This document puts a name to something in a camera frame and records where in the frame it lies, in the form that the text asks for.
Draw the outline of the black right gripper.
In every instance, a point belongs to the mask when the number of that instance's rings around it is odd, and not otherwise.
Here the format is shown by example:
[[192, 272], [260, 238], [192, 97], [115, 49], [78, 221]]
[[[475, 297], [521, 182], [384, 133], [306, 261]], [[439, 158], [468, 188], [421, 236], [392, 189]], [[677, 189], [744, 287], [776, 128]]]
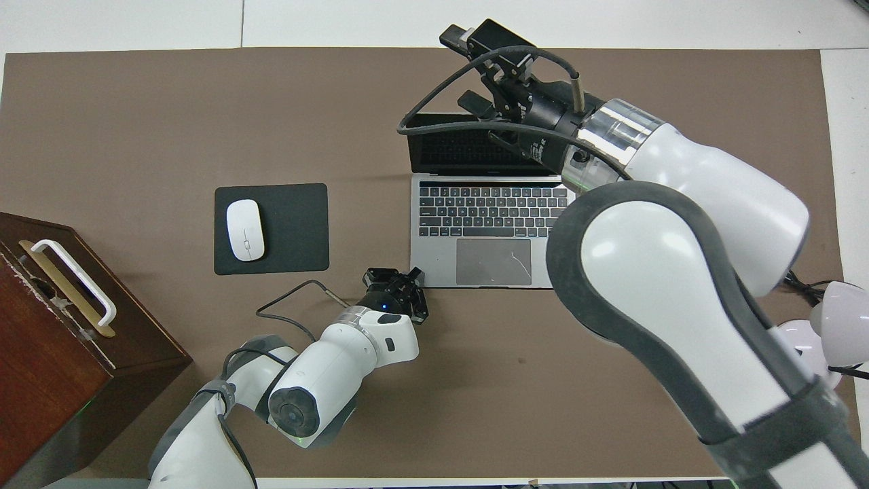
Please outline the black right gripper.
[[[440, 43], [465, 56], [469, 62], [502, 48], [523, 49], [521, 52], [502, 53], [476, 68], [481, 74], [496, 67], [509, 78], [530, 78], [526, 84], [519, 81], [509, 84], [509, 96], [518, 105], [497, 109], [492, 102], [472, 90], [466, 90], [459, 97], [458, 105], [481, 122], [519, 123], [573, 137], [583, 121], [605, 103], [586, 93], [584, 111], [575, 111], [569, 83], [531, 78], [535, 55], [528, 50], [534, 48], [534, 44], [492, 19], [485, 20], [475, 29], [450, 25], [440, 34]], [[513, 147], [512, 152], [543, 165], [553, 175], [561, 173], [566, 152], [573, 151], [559, 139], [527, 132], [488, 130], [487, 138], [500, 147]]]

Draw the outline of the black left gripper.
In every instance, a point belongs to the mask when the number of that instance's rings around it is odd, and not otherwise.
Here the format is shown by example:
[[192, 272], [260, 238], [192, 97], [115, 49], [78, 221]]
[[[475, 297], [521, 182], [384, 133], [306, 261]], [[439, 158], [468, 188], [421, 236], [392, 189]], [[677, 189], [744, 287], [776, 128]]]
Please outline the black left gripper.
[[369, 268], [363, 275], [366, 294], [356, 304], [378, 312], [407, 315], [413, 324], [422, 324], [429, 317], [429, 311], [419, 285], [421, 275], [419, 268], [412, 268], [408, 273], [394, 268]]

